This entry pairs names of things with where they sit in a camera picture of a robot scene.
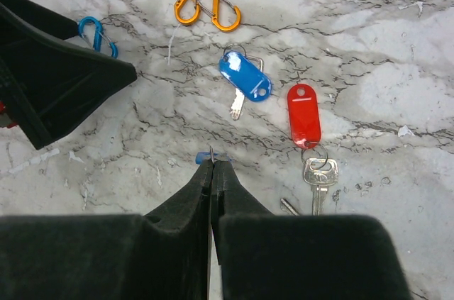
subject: black object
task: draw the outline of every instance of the black object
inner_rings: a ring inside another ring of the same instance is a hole
[[[36,149],[137,79],[133,65],[62,41],[78,35],[77,24],[28,0],[0,0],[0,34],[3,117]]]
[[[211,220],[227,300],[408,299],[364,216],[273,216],[229,162],[204,162],[145,216],[0,220],[0,299],[208,299]]]

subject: marble tabletop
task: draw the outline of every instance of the marble tabletop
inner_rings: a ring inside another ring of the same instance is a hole
[[[243,14],[232,33],[207,15],[178,26],[175,0],[31,1],[102,20],[138,80],[48,148],[0,130],[1,214],[146,213],[189,180],[209,145],[269,210],[284,214],[286,197],[309,214],[286,100],[303,82],[316,90],[322,143],[339,164],[323,213],[378,218],[414,298],[453,298],[454,0],[229,0]],[[221,10],[223,23],[234,20]],[[235,89],[217,67],[230,43],[261,57],[274,84],[238,121]]]

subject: small blue object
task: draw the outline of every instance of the small blue object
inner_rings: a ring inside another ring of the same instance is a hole
[[[231,51],[219,60],[219,71],[251,101],[271,95],[271,80],[239,52]]]
[[[219,158],[221,160],[228,160],[229,162],[232,162],[232,160],[225,154],[220,155],[218,153],[214,153],[213,157],[215,160],[216,160],[216,158]],[[210,159],[211,159],[210,152],[199,152],[199,153],[197,153],[197,156],[196,156],[196,164],[200,165],[204,160],[210,160]]]
[[[93,41],[93,49],[97,52],[101,51],[101,42],[102,39],[109,43],[110,48],[112,49],[112,57],[118,57],[118,48],[116,47],[115,43],[107,36],[104,35],[104,29],[102,28],[102,24],[96,20],[93,16],[87,16],[83,18],[78,25],[79,36],[84,39],[89,45],[91,43],[88,41],[87,36],[84,34],[84,27],[87,23],[94,23],[95,30],[94,30],[94,41]]]

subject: silver key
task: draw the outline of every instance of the silver key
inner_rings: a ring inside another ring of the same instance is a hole
[[[281,199],[281,204],[291,213],[291,215],[299,216],[299,212],[286,199]]]
[[[320,215],[321,204],[326,197],[328,187],[337,183],[339,178],[338,165],[335,160],[326,162],[327,170],[318,170],[314,166],[321,166],[325,162],[321,158],[309,158],[304,166],[304,181],[312,189],[312,215]]]
[[[246,59],[258,62],[259,70],[261,72],[263,72],[264,63],[263,63],[262,59],[260,59],[259,57],[252,57],[250,55],[246,55]],[[233,104],[231,106],[230,115],[232,116],[232,119],[234,121],[237,121],[240,118],[241,110],[243,109],[245,96],[242,93],[242,91],[240,91],[239,89],[235,89],[235,95],[236,96],[235,96],[235,100],[233,100]]]

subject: red plastic tag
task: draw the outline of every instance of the red plastic tag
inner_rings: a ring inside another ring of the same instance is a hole
[[[312,149],[321,138],[317,95],[306,84],[293,86],[288,95],[292,140],[301,149]]]

